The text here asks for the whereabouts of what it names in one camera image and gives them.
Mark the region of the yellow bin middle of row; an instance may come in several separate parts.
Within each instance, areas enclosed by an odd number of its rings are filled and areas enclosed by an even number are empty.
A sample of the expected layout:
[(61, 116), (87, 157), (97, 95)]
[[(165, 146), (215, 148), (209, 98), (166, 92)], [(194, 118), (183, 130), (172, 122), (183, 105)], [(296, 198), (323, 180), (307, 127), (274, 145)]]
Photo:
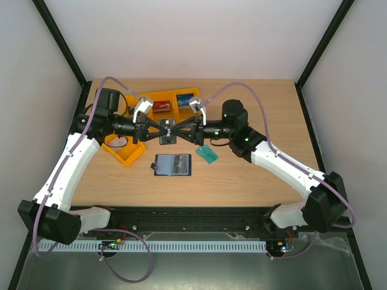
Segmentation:
[(158, 91), (149, 93), (150, 99), (154, 102), (148, 113), (148, 117), (157, 123), (161, 119), (178, 119), (178, 103), (174, 91)]

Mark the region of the black VIP card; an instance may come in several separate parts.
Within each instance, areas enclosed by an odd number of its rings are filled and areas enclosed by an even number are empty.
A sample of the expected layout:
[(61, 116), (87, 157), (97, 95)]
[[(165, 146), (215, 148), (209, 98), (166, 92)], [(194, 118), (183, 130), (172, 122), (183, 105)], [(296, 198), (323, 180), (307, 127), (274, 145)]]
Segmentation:
[(172, 135), (171, 127), (176, 125), (176, 119), (174, 118), (165, 118), (159, 120), (159, 125), (166, 128), (167, 134), (159, 138), (160, 145), (171, 145), (177, 143), (177, 137)]

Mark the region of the controller board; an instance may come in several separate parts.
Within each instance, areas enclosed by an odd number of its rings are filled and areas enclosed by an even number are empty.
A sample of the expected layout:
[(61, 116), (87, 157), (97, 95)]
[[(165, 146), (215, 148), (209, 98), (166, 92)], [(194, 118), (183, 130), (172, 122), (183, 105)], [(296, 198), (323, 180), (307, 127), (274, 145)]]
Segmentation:
[(295, 246), (285, 240), (267, 242), (267, 251), (273, 257), (282, 257), (286, 253), (294, 250)]
[(98, 246), (98, 250), (102, 250), (103, 248), (106, 250), (118, 251), (125, 244), (125, 240), (116, 239), (116, 240), (102, 240)]

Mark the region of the black cards stack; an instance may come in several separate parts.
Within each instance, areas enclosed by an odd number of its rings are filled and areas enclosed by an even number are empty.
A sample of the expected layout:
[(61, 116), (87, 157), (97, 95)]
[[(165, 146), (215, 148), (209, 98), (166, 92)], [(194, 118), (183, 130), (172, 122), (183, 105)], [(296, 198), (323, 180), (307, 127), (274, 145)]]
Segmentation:
[(129, 106), (128, 107), (128, 115), (133, 115), (135, 111), (135, 106)]

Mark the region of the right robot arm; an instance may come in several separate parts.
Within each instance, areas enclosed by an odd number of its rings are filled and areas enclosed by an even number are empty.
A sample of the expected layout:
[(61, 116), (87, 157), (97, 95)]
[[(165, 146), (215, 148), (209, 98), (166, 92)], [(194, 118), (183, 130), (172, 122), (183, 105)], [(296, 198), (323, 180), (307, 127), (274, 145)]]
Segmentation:
[(278, 236), (293, 226), (326, 233), (338, 225), (337, 220), (348, 208), (340, 175), (314, 170), (281, 152), (268, 136), (249, 126), (248, 112), (239, 100), (223, 103), (220, 120), (206, 120), (203, 115), (190, 117), (173, 126), (171, 133), (199, 146), (206, 139), (227, 139), (236, 156), (268, 170), (303, 197), (302, 202), (277, 204), (269, 209), (264, 221), (269, 236)]

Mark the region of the blue leather card holder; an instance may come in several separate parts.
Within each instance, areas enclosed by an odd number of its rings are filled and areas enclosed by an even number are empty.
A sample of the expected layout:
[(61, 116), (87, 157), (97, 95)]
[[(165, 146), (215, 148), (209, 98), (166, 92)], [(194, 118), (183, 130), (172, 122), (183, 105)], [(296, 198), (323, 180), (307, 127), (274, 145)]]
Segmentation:
[(191, 154), (157, 154), (151, 164), (155, 176), (190, 176)]

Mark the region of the black frame post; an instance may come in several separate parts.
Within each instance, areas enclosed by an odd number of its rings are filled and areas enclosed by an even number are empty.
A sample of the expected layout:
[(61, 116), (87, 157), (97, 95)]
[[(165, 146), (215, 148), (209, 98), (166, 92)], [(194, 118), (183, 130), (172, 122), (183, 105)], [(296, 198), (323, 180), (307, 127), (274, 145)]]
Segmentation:
[(36, 7), (37, 12), (39, 13), (46, 27), (48, 28), (48, 31), (50, 32), (56, 45), (60, 49), (60, 52), (62, 53), (63, 57), (67, 61), (67, 64), (72, 70), (79, 85), (81, 87), (86, 87), (88, 81), (83, 75), (80, 66), (78, 65), (73, 53), (71, 52), (70, 47), (68, 46), (46, 2), (44, 0), (32, 0), (32, 3)]
[(347, 16), (349, 10), (355, 3), (355, 0), (343, 0), (341, 1), (338, 9), (336, 10), (332, 20), (330, 21), (327, 29), (325, 30), (323, 36), (321, 37), (317, 47), (315, 48), (313, 54), (311, 55), (307, 65), (305, 66), (300, 78), (295, 83), (297, 91), (301, 91), (302, 88), (307, 83), (309, 77), (323, 56), (325, 50), (329, 46), (332, 38), (339, 29), (341, 23)]

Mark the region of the yellow bin of row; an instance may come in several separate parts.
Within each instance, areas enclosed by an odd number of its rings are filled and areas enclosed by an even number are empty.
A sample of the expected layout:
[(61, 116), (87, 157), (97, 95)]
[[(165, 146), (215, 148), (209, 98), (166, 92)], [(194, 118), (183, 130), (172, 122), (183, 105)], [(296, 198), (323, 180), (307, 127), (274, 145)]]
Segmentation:
[(189, 101), (191, 98), (200, 96), (198, 88), (175, 89), (173, 90), (173, 93), (175, 94), (175, 99), (177, 101), (177, 120), (183, 121), (193, 117), (195, 113), (190, 107)]
[(161, 119), (178, 119), (178, 103), (174, 91), (158, 91), (149, 93), (150, 99), (154, 102), (148, 113), (148, 117), (157, 123)]
[(130, 116), (130, 115), (128, 115), (128, 107), (129, 106), (136, 106), (140, 102), (140, 100), (145, 98), (145, 97), (149, 97), (149, 94), (140, 94), (140, 98), (137, 98), (134, 95), (126, 95), (125, 101), (124, 101), (125, 108), (126, 108), (125, 117)]

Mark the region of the separate yellow bin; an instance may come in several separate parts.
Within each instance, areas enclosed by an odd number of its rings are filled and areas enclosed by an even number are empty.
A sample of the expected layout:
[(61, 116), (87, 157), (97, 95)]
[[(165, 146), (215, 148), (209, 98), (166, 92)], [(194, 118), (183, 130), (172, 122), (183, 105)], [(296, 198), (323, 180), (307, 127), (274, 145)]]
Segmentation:
[(142, 142), (134, 144), (132, 137), (128, 138), (128, 143), (124, 148), (120, 150), (112, 150), (107, 144), (116, 137), (122, 137), (121, 135), (111, 134), (105, 138), (102, 147), (109, 153), (113, 154), (117, 160), (122, 163), (125, 167), (132, 165), (145, 151), (146, 146)]

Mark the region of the yellow bin leftmost of row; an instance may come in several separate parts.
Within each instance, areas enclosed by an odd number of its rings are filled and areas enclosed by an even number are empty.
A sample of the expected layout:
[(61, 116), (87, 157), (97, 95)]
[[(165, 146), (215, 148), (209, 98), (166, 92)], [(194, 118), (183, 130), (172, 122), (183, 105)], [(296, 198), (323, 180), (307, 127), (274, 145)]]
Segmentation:
[(140, 94), (140, 98), (137, 98), (134, 95), (126, 95), (125, 101), (124, 101), (125, 108), (126, 108), (125, 117), (130, 116), (130, 115), (128, 115), (128, 107), (129, 106), (136, 106), (140, 102), (140, 100), (145, 98), (145, 97), (149, 97), (149, 94)]

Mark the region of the right black frame post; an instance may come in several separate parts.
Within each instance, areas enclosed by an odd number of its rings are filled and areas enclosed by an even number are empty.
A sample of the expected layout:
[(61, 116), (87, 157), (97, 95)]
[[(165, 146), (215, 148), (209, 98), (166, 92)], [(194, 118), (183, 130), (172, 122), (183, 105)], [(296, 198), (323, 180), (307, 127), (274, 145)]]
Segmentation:
[(330, 21), (327, 29), (325, 30), (323, 36), (321, 37), (317, 47), (315, 48), (313, 54), (311, 55), (307, 65), (305, 66), (300, 78), (295, 83), (297, 91), (301, 91), (302, 88), (307, 83), (309, 77), (323, 56), (325, 50), (329, 46), (332, 38), (339, 29), (341, 23), (347, 16), (349, 10), (355, 3), (355, 0), (343, 0), (341, 1), (338, 9), (336, 10), (332, 20)]

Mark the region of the right controller board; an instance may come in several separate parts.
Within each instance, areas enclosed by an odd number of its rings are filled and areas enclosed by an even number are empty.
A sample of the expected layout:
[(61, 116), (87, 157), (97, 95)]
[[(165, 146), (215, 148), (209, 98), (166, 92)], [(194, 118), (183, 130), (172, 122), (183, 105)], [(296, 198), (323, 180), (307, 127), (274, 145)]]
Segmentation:
[(273, 257), (282, 257), (286, 253), (294, 250), (295, 246), (285, 240), (267, 242), (267, 251)]

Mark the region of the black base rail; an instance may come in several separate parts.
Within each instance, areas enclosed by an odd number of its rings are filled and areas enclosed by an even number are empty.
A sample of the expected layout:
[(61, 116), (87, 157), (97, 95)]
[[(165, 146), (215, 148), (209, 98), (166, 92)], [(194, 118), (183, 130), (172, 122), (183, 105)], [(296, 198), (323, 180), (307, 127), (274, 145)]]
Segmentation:
[(297, 228), (275, 229), (268, 207), (112, 207), (106, 228), (153, 232), (236, 233), (248, 238), (297, 237)]

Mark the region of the blue cards stack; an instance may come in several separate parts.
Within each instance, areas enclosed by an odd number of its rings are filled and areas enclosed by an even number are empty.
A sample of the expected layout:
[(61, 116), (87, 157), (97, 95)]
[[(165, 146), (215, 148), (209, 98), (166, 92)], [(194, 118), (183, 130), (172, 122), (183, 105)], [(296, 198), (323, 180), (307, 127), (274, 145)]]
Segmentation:
[(177, 94), (177, 104), (179, 109), (190, 109), (190, 99), (194, 97), (194, 93)]

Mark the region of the teal VIP card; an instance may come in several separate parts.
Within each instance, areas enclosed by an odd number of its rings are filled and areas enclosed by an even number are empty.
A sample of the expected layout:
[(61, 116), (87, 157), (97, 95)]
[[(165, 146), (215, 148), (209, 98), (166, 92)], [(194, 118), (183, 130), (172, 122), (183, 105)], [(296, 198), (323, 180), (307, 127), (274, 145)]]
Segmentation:
[(218, 159), (218, 155), (206, 144), (200, 146), (196, 150), (196, 153), (200, 157), (202, 157), (202, 159), (204, 159), (208, 164), (212, 164)]

